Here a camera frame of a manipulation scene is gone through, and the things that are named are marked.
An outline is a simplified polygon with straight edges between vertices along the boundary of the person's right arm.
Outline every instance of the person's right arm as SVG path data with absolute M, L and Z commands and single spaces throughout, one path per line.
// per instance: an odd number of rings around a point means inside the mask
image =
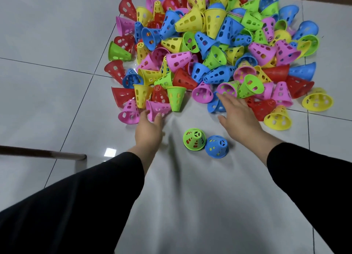
M 267 166 L 274 182 L 292 199 L 332 251 L 349 248 L 351 163 L 283 142 L 263 131 L 244 100 L 219 95 L 227 117 L 219 121 L 230 137 Z

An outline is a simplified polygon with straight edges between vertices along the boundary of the person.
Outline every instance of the person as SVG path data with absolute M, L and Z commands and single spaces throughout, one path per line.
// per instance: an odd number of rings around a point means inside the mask
M 345 252 L 351 163 L 283 142 L 263 131 L 244 100 L 218 97 L 227 111 L 219 121 L 230 137 L 267 166 L 332 251 Z M 141 113 L 136 144 L 127 152 L 0 212 L 1 253 L 113 253 L 162 141 L 161 115 L 150 123 L 147 114 Z

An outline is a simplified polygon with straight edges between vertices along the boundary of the tiled floor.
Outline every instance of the tiled floor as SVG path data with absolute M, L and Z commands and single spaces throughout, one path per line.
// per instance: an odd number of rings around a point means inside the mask
M 145 0 L 132 0 L 143 5 Z M 135 126 L 119 122 L 106 72 L 106 45 L 119 0 L 0 0 L 0 144 L 85 153 L 87 164 L 0 156 L 0 210 L 134 144 Z M 288 142 L 352 162 L 352 7 L 301 0 L 293 27 L 320 26 L 316 86 L 335 99 L 320 114 L 296 102 L 292 128 L 266 131 Z M 136 67 L 130 62 L 126 67 Z M 206 105 L 189 99 L 166 118 L 163 144 L 117 245 L 118 253 L 332 253 L 266 168 L 226 135 Z M 229 139 L 231 152 L 209 160 L 182 145 L 199 127 Z

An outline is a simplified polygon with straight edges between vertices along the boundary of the floor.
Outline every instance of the floor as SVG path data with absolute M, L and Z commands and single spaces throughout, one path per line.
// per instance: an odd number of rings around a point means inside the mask
M 0 210 L 134 145 L 135 126 L 119 122 L 104 72 L 117 36 L 120 0 L 0 0 L 0 144 L 85 153 L 87 164 L 0 156 Z M 144 5 L 145 0 L 132 0 Z M 314 81 L 335 100 L 322 113 L 295 102 L 292 128 L 273 135 L 352 162 L 351 6 L 301 0 L 294 27 L 320 26 Z M 206 105 L 189 99 L 166 118 L 165 137 L 132 208 L 117 253 L 332 253 L 267 169 L 229 139 Z M 198 127 L 231 144 L 223 159 L 190 152 L 183 132 Z

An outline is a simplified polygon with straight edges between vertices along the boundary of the black sleeve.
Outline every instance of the black sleeve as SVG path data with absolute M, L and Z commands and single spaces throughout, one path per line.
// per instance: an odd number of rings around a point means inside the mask
M 345 253 L 350 247 L 351 163 L 281 143 L 269 153 L 267 167 L 331 250 Z
M 130 152 L 67 177 L 0 212 L 0 252 L 112 254 L 143 185 Z

